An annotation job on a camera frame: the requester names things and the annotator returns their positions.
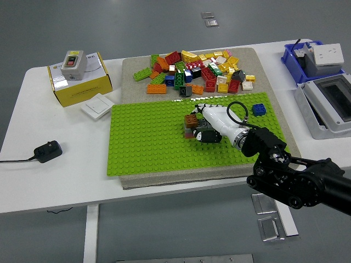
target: yellow box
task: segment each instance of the yellow box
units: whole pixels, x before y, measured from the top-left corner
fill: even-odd
[[[87,55],[87,68],[81,81],[67,81],[61,73],[63,62],[48,66],[51,86],[62,107],[90,100],[98,93],[112,91],[110,76],[100,53]]]

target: green lego baseplate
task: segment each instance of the green lego baseplate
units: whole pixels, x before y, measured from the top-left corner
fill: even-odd
[[[107,175],[159,173],[254,163],[257,156],[245,157],[231,146],[227,137],[223,137],[218,144],[201,143],[184,137],[184,116],[190,114],[196,104],[228,106],[232,101],[240,101],[248,108],[249,123],[267,127],[285,141],[266,93],[114,105]],[[264,104],[266,114],[255,117],[252,112],[254,104]],[[232,105],[231,109],[239,118],[244,117],[245,110],[240,105]]]

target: white table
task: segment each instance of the white table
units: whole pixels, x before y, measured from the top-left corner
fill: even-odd
[[[314,140],[294,100],[295,82],[280,61],[284,45],[293,42],[245,47],[256,50],[302,157],[331,157],[341,168],[349,169],[351,138]],[[105,60],[114,88],[106,97],[116,104],[121,97],[122,61]],[[94,121],[81,110],[81,104],[62,108],[50,88],[47,68],[28,70],[0,159],[27,159],[33,155],[34,148],[51,140],[59,142],[63,154],[44,164],[35,161],[1,163],[0,213],[98,204],[224,187],[246,181],[245,178],[236,178],[123,190],[118,177],[106,176],[109,129],[110,113]]]

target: gray felt mat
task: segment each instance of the gray felt mat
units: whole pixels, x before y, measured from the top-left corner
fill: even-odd
[[[290,153],[293,156],[300,157],[301,154],[297,148],[296,142],[291,134],[290,128],[284,118],[284,114],[279,106],[279,103],[274,95],[272,87],[264,73],[263,67],[259,58],[252,48],[234,48],[229,49],[233,56],[239,58],[238,67],[247,75],[255,75],[256,82],[253,84],[254,90],[250,92],[243,92],[242,90],[238,94],[244,93],[258,93],[266,92],[268,98],[274,108],[274,112],[279,121],[281,130],[283,131],[284,137],[288,144]],[[223,51],[223,49],[207,50],[204,52],[194,52],[195,54],[207,54],[214,51]],[[150,95],[146,93],[146,87],[150,83],[150,78],[136,82],[133,78],[133,74],[146,68],[150,67],[150,57],[137,57],[129,58],[123,61],[122,65],[122,103],[130,104],[136,102],[153,102],[153,101],[164,101],[164,100],[178,100],[179,91],[167,88],[167,94],[165,95]],[[192,84],[205,86],[205,82],[202,78],[197,78],[192,81]],[[203,93],[203,96],[193,95],[192,98],[202,98],[210,96],[223,96],[230,94],[223,93]],[[126,175],[120,176],[123,189],[154,186],[154,185],[167,185],[177,184],[182,182],[193,182],[193,181],[205,181],[213,179],[223,178],[235,178],[249,176],[252,174],[253,164],[243,165],[231,165],[224,167],[215,168],[200,168],[193,170],[181,170],[172,172],[161,172],[161,173],[146,173],[137,175]]]

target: red lego brick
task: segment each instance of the red lego brick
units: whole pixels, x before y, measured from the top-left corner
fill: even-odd
[[[204,67],[201,69],[201,76],[204,81],[211,81],[216,78],[216,76],[208,67]]]
[[[178,61],[181,61],[179,53],[177,51],[170,53],[169,55],[165,56],[165,59],[169,65],[172,65]]]
[[[232,79],[229,83],[229,86],[228,86],[228,92],[229,93],[237,93],[237,91],[239,90],[239,85],[240,85],[240,81],[236,81],[236,80]]]
[[[163,68],[161,67],[161,65],[159,63],[154,64],[154,70],[157,71],[158,73],[163,72]]]
[[[212,81],[206,81],[205,91],[206,92],[215,92],[216,91],[216,80],[215,79]]]

